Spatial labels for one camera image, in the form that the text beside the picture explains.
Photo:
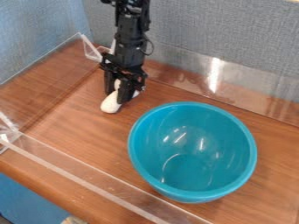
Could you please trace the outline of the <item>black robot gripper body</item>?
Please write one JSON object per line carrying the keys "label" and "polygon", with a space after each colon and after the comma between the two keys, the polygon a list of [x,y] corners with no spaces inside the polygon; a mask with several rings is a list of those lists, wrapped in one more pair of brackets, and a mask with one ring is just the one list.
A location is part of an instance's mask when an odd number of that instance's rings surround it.
{"label": "black robot gripper body", "polygon": [[116,56],[104,52],[102,54],[103,60],[99,63],[100,69],[106,72],[114,73],[115,78],[128,78],[135,84],[135,90],[146,90],[146,78],[148,77],[142,65],[138,66],[123,66],[118,63]]}

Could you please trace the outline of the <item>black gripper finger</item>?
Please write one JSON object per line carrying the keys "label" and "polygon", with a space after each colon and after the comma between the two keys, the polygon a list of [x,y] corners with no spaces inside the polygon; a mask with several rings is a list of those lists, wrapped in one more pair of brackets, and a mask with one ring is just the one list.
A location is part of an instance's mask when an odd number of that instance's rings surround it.
{"label": "black gripper finger", "polygon": [[130,102],[134,98],[135,93],[135,84],[128,78],[120,79],[120,85],[118,89],[118,95],[116,95],[116,102],[119,104],[124,104],[126,102]]}
{"label": "black gripper finger", "polygon": [[106,94],[110,95],[115,91],[115,75],[112,72],[106,71],[104,72],[104,89]]}

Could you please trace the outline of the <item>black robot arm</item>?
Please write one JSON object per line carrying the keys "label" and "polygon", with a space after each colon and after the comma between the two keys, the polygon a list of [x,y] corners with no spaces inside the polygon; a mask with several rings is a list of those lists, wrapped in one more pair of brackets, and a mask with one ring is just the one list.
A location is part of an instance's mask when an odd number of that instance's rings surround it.
{"label": "black robot arm", "polygon": [[100,0],[115,7],[115,50],[102,53],[100,68],[104,70],[106,93],[116,91],[116,103],[130,102],[136,91],[146,89],[143,70],[148,55],[146,33],[150,30],[151,0]]}

